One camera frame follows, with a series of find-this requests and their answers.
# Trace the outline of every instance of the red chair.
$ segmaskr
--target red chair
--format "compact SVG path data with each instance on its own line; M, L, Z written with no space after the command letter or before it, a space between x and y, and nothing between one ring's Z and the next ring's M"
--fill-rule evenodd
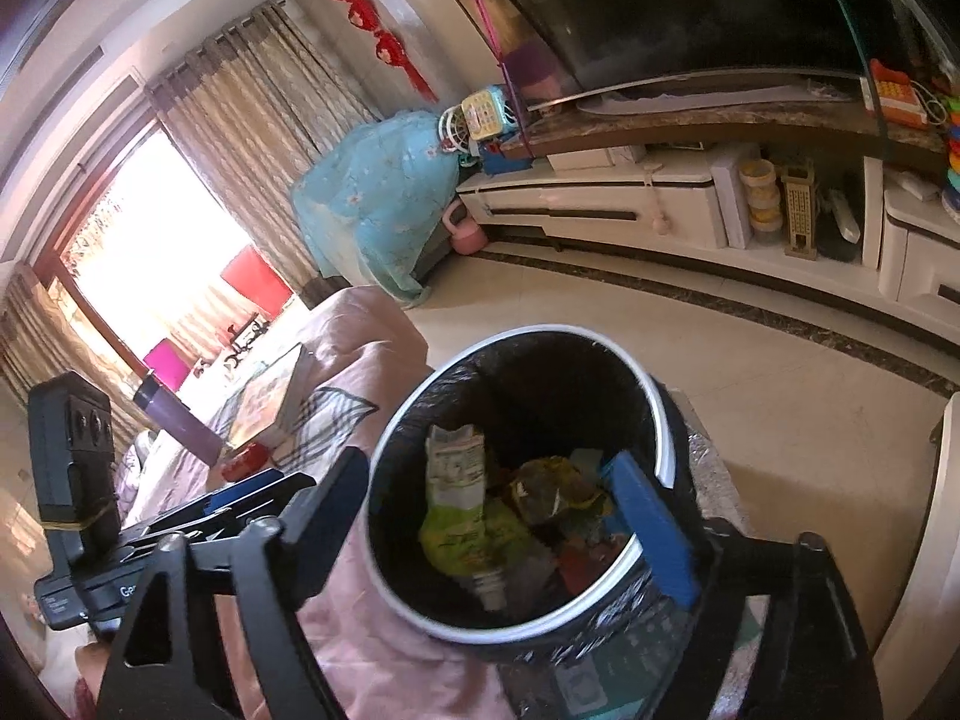
M293 295L293 290L267 265L253 245L243 247L220 276L240 295L258 306L261 314L271 322Z

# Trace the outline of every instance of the white rim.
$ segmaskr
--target white rim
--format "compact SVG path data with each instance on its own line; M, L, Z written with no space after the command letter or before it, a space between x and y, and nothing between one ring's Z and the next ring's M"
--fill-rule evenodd
M613 352L613 354L616 354L617 357L620 357L620 360L624 362L624 365L627 365L627 367L630 368L632 373L637 377L637 381L640 382L640 386L647 396L647 401L651 407L651 414L654 418L654 428L656 430L656 462L654 464L654 474L661 485L664 485L664 487L672 490L677 475L677 458L674 453L673 442L670 437L669 424L666 420L666 409L664 408L664 402L662 402L661 396L659 396L659 391L656 389L654 380L642 367L637 365L637 361L635 361L620 346L611 341L609 338L602 336L599 333L594 333L592 330L587 330L583 327L574 327L566 324L536 324L528 327L520 327L515 330L508 330L505 333L500 333L499 335L487 338L486 341L475 343L474 346L471 346L469 349L459 354L446 365L434 371L434 373L430 375L426 381L424 381L414 390L413 394L411 394L410 397L404 401L403 405L397 409L397 413L394 414L390 422L387 424L387 427L384 429L383 434L380 436L380 441L377 443L376 449L373 450L373 456L371 457L371 484L373 483L373 476L376 473L376 465L379 463L380 455L386 448L387 442L390 440L390 436L395 429L397 429L397 425L400 424L400 420L402 420L403 415L405 415L411 405L413 405L414 402L419 399L419 396L421 396L421 394L423 394L429 386L437 381L440 376L443 376L445 372L450 370L451 367L459 365L464 358L469 357L470 355L487 346L490 346L493 343L502 341L504 338L512 338L513 336L525 335L526 333L541 332L570 333L570 335L589 338L591 341L594 341L594 343L600 343L602 346L606 346L606 348ZM369 502L370 495L368 495L367 499L364 501L363 509L361 509L360 512L360 517L363 517L365 541L364 559L366 560L371 579L373 579L373 584L380 593L380 597L386 601L387 605L393 611L395 611L411 625L414 625L422 631L427 632L429 635L432 635L432 637L439 638L440 640L444 641L450 641L456 644L511 644L549 634L549 632L553 632L578 618L594 604L603 599L604 596L610 593L611 590L613 590L613 588L616 587L616 585L619 584L619 582L624 579L625 576L627 576L637 560L640 559L640 555L643 552L637 537L631 536L630 541L627 542L627 546L624 547L619 557L617 557L617 559L613 562L613 565L607 569L606 573L601 576L600 579L590 586L587 592L578 595L573 601L570 601L568 604L551 611L551 613L546 614L543 617L536 618L536 620L531 620L530 622L525 622L520 625L510 625L505 628L491 628L487 630L456 628L454 626L444 625L436 620L431 620L429 617L425 617L418 611L413 610L409 607L409 605L406 605L402 600L400 600L400 597L398 597L397 594L395 594L395 592L392 591L389 586L387 586L386 581L380 574L379 568L376 566L376 561L373 560L373 548L371 547L370 541L370 511L368 510Z

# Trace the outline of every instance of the floor tile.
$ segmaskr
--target floor tile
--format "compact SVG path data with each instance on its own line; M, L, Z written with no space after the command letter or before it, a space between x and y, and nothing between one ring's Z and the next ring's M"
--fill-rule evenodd
M915 362L917 365L939 373L950 381L960 383L960 359L882 324L872 322L870 319L814 303L811 300L796 298L795 295L786 295L733 279L725 279L717 292L712 295L776 311L787 317L803 319L804 322L842 333L855 338L856 341L869 343L870 346L896 354L904 360Z
M697 271L684 271L680 268L660 265L659 263L632 260L627 257L611 257L608 254L597 254L592 251L577 251L567 248L555 251L541 245L506 244L494 242L487 248L488 251L499 251L504 254L519 254L524 257L549 260L551 262L582 265L587 268L597 268L602 271L611 271L614 274L626 274L637 278L649 278L675 287L717 295L724 279L711 274L699 274Z
M913 560L946 399L831 349L691 397L757 531L827 538L877 643Z
M533 268L464 258L431 286L431 298L410 312L430 343L431 365L494 332L575 324L613 338L655 376L693 396L788 370L824 351L698 306Z

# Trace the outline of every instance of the blue cloth cover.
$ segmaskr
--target blue cloth cover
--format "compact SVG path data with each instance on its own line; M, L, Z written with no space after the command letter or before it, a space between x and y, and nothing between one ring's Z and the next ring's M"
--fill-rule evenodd
M294 184L296 219L323 276L376 283L407 305L425 297L411 273L459 176L437 122L404 111L361 124Z

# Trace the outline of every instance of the purple bottle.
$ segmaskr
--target purple bottle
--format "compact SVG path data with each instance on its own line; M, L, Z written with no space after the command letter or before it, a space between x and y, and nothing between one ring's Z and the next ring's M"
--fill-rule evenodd
M163 386L152 370L147 371L139 389L133 394L133 403L184 449L208 466L216 466L224 448L224 440L200 422L184 405L184 401Z

